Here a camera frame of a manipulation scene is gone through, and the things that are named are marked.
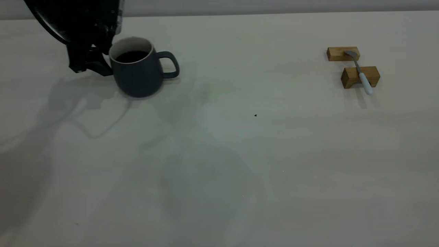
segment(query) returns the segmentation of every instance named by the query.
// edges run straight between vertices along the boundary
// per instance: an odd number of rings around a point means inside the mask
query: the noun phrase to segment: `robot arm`
[[[69,67],[112,75],[108,54],[122,25],[123,0],[25,0],[38,22],[67,47]]]

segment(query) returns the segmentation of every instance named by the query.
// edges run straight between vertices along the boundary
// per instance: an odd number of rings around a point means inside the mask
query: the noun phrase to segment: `white spoon handle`
[[[361,83],[363,84],[364,90],[366,91],[367,95],[372,95],[374,94],[374,90],[371,86],[371,84],[369,83],[369,81],[367,80],[366,76],[364,75],[363,72],[358,74],[360,76],[360,80]]]

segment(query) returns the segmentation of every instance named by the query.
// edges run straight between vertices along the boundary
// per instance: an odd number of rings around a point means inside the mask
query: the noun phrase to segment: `dark gray mug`
[[[124,93],[136,98],[154,94],[162,86],[164,78],[174,78],[180,73],[172,53],[156,52],[152,43],[144,38],[119,40],[110,48],[109,56],[117,85]],[[175,72],[164,73],[160,58],[171,59]]]

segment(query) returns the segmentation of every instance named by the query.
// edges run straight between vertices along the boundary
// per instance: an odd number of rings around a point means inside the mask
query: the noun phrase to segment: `table surface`
[[[0,21],[0,246],[436,247],[439,11],[148,17],[152,97]],[[343,89],[357,46],[375,94]],[[162,61],[166,71],[170,61]]]

